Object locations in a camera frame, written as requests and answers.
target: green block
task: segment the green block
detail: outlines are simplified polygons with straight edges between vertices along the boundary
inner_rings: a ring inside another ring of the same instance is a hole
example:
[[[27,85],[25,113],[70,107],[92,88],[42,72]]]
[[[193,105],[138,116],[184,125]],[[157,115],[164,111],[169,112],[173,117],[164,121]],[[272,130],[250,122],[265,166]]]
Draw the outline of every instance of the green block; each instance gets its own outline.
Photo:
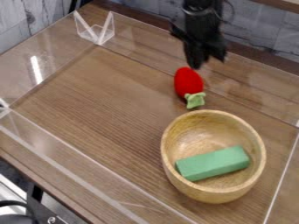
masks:
[[[240,146],[180,159],[176,171],[189,181],[205,179],[248,167],[249,158]]]

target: wooden bowl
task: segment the wooden bowl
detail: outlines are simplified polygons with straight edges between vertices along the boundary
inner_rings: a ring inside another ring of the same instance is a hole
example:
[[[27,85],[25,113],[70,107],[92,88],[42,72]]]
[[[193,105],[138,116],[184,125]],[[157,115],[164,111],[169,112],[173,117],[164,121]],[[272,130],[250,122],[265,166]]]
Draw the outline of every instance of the wooden bowl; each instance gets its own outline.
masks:
[[[229,146],[240,145],[249,156],[249,166],[197,182],[174,170],[174,161]],[[257,182],[265,167],[265,146],[253,128],[234,115],[217,110],[198,110],[178,116],[162,133],[162,168],[177,190],[201,202],[218,204],[242,196]]]

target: bowl rim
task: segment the bowl rim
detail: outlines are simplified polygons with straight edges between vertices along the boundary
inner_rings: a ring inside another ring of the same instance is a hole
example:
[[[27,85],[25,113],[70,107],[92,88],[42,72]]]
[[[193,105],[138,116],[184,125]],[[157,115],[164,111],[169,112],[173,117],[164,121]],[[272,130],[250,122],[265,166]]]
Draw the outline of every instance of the bowl rim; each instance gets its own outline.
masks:
[[[173,125],[182,119],[185,118],[186,116],[192,116],[192,115],[196,115],[196,114],[204,114],[204,113],[212,113],[212,114],[217,114],[217,115],[222,115],[222,116],[228,116],[229,118],[234,119],[238,123],[241,123],[250,131],[250,133],[253,134],[254,138],[256,138],[256,141],[257,141],[257,144],[260,146],[260,155],[261,155],[261,158],[260,158],[260,164],[258,164],[258,167],[256,169],[256,172],[253,173],[253,175],[249,177],[249,179],[238,184],[238,185],[234,185],[232,187],[226,187],[226,188],[214,188],[214,187],[206,187],[206,186],[200,186],[200,185],[196,185],[193,184],[189,180],[186,180],[180,174],[178,172],[173,169],[173,166],[168,160],[168,156],[166,156],[166,153],[165,153],[165,148],[164,148],[164,142],[165,142],[165,138],[168,136],[168,132],[169,132],[169,129],[173,127]],[[173,121],[169,123],[168,127],[165,128],[164,132],[162,132],[162,138],[161,138],[161,145],[160,145],[160,150],[161,150],[161,159],[162,159],[162,163],[168,169],[168,171],[172,173],[172,175],[178,179],[180,182],[182,182],[186,186],[189,186],[190,188],[196,189],[196,190],[200,190],[200,191],[204,191],[206,193],[232,193],[232,192],[236,192],[241,189],[245,189],[248,188],[256,181],[257,181],[257,178],[260,177],[261,175],[261,172],[264,170],[264,167],[265,167],[265,163],[266,163],[266,150],[265,150],[265,146],[264,146],[264,142],[261,140],[261,137],[258,136],[256,130],[252,128],[252,126],[241,119],[238,118],[236,115],[232,115],[230,113],[228,112],[224,112],[224,111],[220,111],[220,110],[213,110],[213,109],[201,109],[201,110],[196,110],[196,111],[192,111],[192,112],[188,112],[180,116],[177,116]]]

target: robotic arm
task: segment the robotic arm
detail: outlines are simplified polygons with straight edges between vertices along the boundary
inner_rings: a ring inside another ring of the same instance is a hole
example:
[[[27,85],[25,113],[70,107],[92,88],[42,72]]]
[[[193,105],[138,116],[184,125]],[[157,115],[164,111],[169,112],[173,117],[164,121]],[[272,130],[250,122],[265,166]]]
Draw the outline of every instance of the robotic arm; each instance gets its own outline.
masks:
[[[220,34],[222,0],[184,0],[172,19],[170,34],[181,40],[185,59],[198,69],[212,56],[221,62],[226,45]]]

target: toy strawberry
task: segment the toy strawberry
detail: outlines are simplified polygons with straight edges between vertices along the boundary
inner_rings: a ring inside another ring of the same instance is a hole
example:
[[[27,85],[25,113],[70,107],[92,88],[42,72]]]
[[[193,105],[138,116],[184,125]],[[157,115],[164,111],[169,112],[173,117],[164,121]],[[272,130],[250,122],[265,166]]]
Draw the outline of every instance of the toy strawberry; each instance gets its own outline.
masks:
[[[204,105],[202,79],[188,67],[176,71],[173,88],[176,94],[186,100],[186,109]]]

